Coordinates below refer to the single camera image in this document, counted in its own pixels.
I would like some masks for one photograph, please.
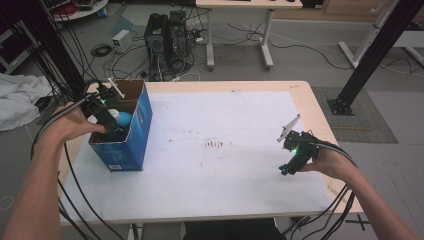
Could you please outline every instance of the gray floor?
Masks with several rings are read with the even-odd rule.
[[[111,38],[117,30],[131,28],[137,31],[138,36],[144,32],[144,27],[132,24],[122,17],[126,7],[115,5],[117,12],[106,19],[99,19],[92,15],[75,20],[72,26],[77,33],[84,52],[88,58],[90,49],[101,43],[111,43]],[[234,26],[244,28],[240,23]],[[334,65],[342,68],[350,67],[345,57],[340,56],[337,42],[344,41],[354,48],[358,46],[370,27],[369,23],[340,23],[340,22],[303,22],[303,21],[275,21],[272,32],[282,37],[294,39],[316,46]],[[340,70],[330,66],[316,51],[301,47],[276,49],[270,47],[275,63],[274,68],[267,70],[261,58],[261,52],[256,42],[246,42],[237,46],[224,46],[227,39],[244,39],[245,32],[231,29],[226,24],[214,26],[216,36],[217,64],[214,73],[209,73],[204,63],[195,65],[190,73],[199,74],[199,81],[226,81],[226,80],[305,80],[314,87],[343,87],[353,70]],[[293,41],[271,36],[271,41],[278,46],[299,44]],[[143,45],[144,41],[135,42]],[[339,54],[329,52],[331,49]],[[196,51],[196,61],[203,61],[204,48]],[[134,50],[123,57],[115,69],[131,72],[137,68],[146,57],[145,48]],[[110,58],[96,58],[92,68],[100,79],[109,76],[108,71],[102,69],[103,63]],[[393,48],[382,64],[387,64],[398,58],[407,58],[413,69],[420,67],[403,49]],[[421,238],[424,238],[424,188],[422,188],[424,164],[424,71],[415,73],[422,76],[402,74],[409,71],[406,61],[398,61],[390,66],[393,70],[379,68],[372,75],[365,86],[370,97],[383,115],[387,124],[399,141],[399,144],[366,144],[340,142],[342,148],[349,152],[357,161],[359,168],[364,172],[376,190],[399,213],[409,226]],[[40,71],[31,61],[26,61],[15,74],[40,75]],[[198,81],[197,75],[187,75],[180,81]],[[20,185],[29,166],[29,151],[32,136],[39,126],[33,122],[28,126],[12,131],[0,132],[0,199],[11,196],[17,197]],[[5,224],[9,210],[0,210],[0,233]],[[356,214],[347,219],[358,220]],[[301,239],[306,234],[320,228],[325,219],[297,232],[293,239]],[[284,230],[288,220],[277,218],[277,225]],[[146,226],[144,239],[179,239],[178,224],[168,223]],[[116,226],[119,232],[126,234],[128,226]],[[104,233],[102,239],[115,239],[103,226],[97,226]],[[64,227],[64,239],[78,239],[74,230]],[[322,233],[311,236],[309,239],[319,239]],[[345,223],[333,235],[333,239],[376,239],[370,225],[364,230],[359,224]]]

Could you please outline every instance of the gray mat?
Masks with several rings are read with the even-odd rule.
[[[399,143],[366,90],[362,89],[351,108],[354,116],[333,115],[327,99],[335,99],[341,88],[312,88],[337,141]]]

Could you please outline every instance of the white desk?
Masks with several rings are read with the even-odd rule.
[[[334,199],[334,194],[337,194],[343,186],[340,181],[326,179],[327,186],[321,188],[316,194],[309,192],[309,188],[313,188],[313,186],[320,188],[321,175],[298,173],[294,176],[282,176],[279,173],[278,166],[287,162],[292,154],[287,150],[282,150],[281,146],[277,144],[276,138],[280,134],[282,125],[287,123],[286,119],[291,120],[292,114],[300,113],[303,116],[301,122],[304,129],[313,130],[318,138],[335,142],[328,123],[306,82],[147,83],[147,89],[151,94],[231,93],[230,98],[233,98],[234,101],[231,101],[231,104],[230,101],[226,101],[229,107],[242,103],[242,96],[246,96],[244,94],[247,92],[256,92],[256,94],[264,96],[263,103],[269,103],[275,97],[281,100],[285,99],[284,94],[278,96],[283,92],[289,94],[293,102],[284,101],[270,104],[273,107],[255,103],[256,107],[252,107],[250,110],[244,109],[251,112],[252,116],[256,112],[266,113],[266,116],[259,117],[265,124],[252,121],[257,116],[240,119],[243,123],[240,126],[248,126],[249,129],[256,129],[256,131],[257,127],[266,126],[263,131],[266,134],[257,139],[264,143],[258,144],[258,146],[248,145],[248,131],[237,131],[239,134],[236,136],[225,136],[225,132],[216,132],[213,129],[206,131],[207,128],[204,129],[206,132],[199,133],[188,128],[167,129],[166,132],[163,132],[158,131],[158,129],[162,129],[162,125],[152,125],[149,144],[155,144],[154,148],[152,146],[149,148],[148,145],[148,149],[154,151],[146,153],[143,172],[109,173],[103,163],[96,159],[97,155],[92,151],[87,151],[89,146],[83,144],[81,147],[83,151],[80,151],[80,154],[83,155],[80,155],[75,161],[75,170],[88,199],[105,220],[131,223],[316,214],[328,206],[328,201],[325,200],[326,196]],[[168,106],[159,95],[152,95],[152,101],[153,114],[159,117],[154,118],[153,123],[160,121],[160,111],[164,111],[166,107],[178,106],[178,104]],[[209,105],[212,106],[215,103],[220,102],[215,99]],[[255,111],[260,106],[263,106],[265,110]],[[200,113],[207,108],[208,106],[204,106],[204,109],[192,109],[191,112]],[[229,109],[231,108],[223,106],[223,111],[227,111],[228,114],[231,113],[228,112]],[[183,123],[191,121],[187,119],[189,116],[173,114],[172,118],[176,122]],[[196,128],[198,124],[204,123],[204,121],[198,120],[196,115],[191,117],[196,119],[193,119],[193,124],[185,125],[186,127]],[[267,125],[274,126],[276,130],[269,132]],[[229,129],[229,126],[223,125],[222,128]],[[175,135],[178,131],[180,131],[179,137]],[[208,141],[204,136],[212,136],[212,138]],[[179,141],[191,141],[195,143],[191,146],[198,149],[194,150],[189,145],[186,147],[175,145]],[[78,140],[70,145],[78,146]],[[235,155],[234,149],[243,149],[242,155]],[[191,158],[192,152],[195,151],[200,153],[202,158]],[[180,158],[179,161],[169,159],[181,156],[181,152],[186,158]],[[233,162],[232,156],[243,156],[238,160],[246,160],[245,164]],[[258,161],[254,156],[260,156],[263,161]],[[311,180],[318,184],[310,185]],[[72,195],[72,199],[81,210],[82,215],[88,221],[96,221],[93,214],[84,207],[85,204],[73,185],[71,181],[67,181],[65,187]],[[297,196],[296,201],[289,200],[288,196],[290,195]]]
[[[287,0],[251,0],[251,1],[231,1],[231,0],[196,0],[196,5],[198,7],[207,8],[207,18],[208,18],[208,41],[206,45],[206,54],[207,54],[207,66],[210,70],[213,70],[215,65],[214,54],[213,54],[213,43],[212,43],[212,22],[216,22],[216,19],[212,16],[212,9],[231,9],[230,11],[224,12],[223,14],[228,14],[232,16],[232,21],[240,21],[241,18],[249,19],[249,22],[256,22],[257,19],[254,19],[254,15],[250,15],[251,12],[238,12],[237,9],[248,9],[248,10],[262,10],[266,12],[266,27],[263,39],[261,40],[260,47],[264,55],[267,68],[274,66],[272,62],[271,54],[268,49],[268,37],[271,29],[272,17],[274,15],[275,9],[299,9],[302,8],[302,3],[300,0],[295,0],[294,2],[288,2]]]

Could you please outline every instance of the desk leg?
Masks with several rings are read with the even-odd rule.
[[[212,41],[212,9],[208,9],[208,42],[206,44],[207,66],[210,71],[213,71],[215,59],[213,56],[213,41]]]
[[[268,16],[267,16],[267,20],[266,20],[266,28],[265,28],[265,32],[264,32],[264,37],[261,40],[261,49],[262,49],[262,53],[264,54],[266,67],[268,69],[270,69],[274,66],[274,63],[272,62],[271,54],[269,53],[268,44],[267,44],[269,32],[271,30],[271,23],[272,23],[273,15],[274,15],[274,9],[270,9],[268,11]]]

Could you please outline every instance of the metal pole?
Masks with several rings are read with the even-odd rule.
[[[356,96],[423,4],[424,0],[399,1],[337,98],[327,100],[334,115],[352,114],[350,106]]]

